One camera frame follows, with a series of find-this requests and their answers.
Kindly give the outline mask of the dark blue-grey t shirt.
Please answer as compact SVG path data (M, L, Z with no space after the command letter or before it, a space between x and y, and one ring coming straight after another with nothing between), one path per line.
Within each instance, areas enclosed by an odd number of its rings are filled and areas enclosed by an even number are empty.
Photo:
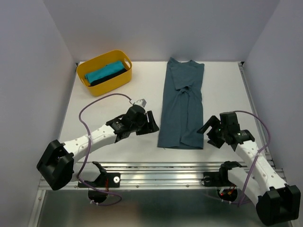
M205 65L193 60L167 63L158 147L202 149L202 83Z

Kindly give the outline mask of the yellow plastic basket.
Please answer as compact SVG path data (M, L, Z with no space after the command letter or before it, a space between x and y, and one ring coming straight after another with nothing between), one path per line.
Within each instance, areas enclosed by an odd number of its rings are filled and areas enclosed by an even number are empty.
M131 81L132 62L121 50L113 50L80 64L77 74L92 96L101 96Z

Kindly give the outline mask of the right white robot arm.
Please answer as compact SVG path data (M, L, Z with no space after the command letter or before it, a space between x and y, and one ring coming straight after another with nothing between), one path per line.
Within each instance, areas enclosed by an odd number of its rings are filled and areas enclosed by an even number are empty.
M239 188L255 205L261 222L271 226L299 217L301 192L289 185L268 162L263 149L258 148L255 138L248 130L242 130L236 112L211 116L197 133L206 134L208 143L216 148L223 144L232 150L249 168L246 172L237 161L225 161L217 172L204 172L201 180L205 187L216 187L224 202L238 202L233 191Z

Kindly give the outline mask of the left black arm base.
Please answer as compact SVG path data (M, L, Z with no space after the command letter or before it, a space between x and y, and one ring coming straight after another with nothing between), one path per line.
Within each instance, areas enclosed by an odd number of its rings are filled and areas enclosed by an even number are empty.
M119 172L108 172L99 162L87 163L81 179L96 188L119 188L121 174Z

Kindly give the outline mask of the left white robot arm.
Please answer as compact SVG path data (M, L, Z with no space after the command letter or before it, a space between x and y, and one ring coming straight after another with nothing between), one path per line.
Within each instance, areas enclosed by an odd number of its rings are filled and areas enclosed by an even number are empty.
M133 105L125 114L93 132L63 143L58 140L50 142L36 167L51 189L57 191L77 180L81 167L76 164L91 152L126 139L133 132L144 135L157 131L159 127L152 111Z

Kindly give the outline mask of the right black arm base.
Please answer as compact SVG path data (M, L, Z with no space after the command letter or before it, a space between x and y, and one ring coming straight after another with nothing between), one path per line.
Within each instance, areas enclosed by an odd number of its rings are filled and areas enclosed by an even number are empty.
M220 165L217 172L203 172L200 184L205 187L227 187L233 183L228 180L228 171L236 167L242 167L237 161L226 161Z

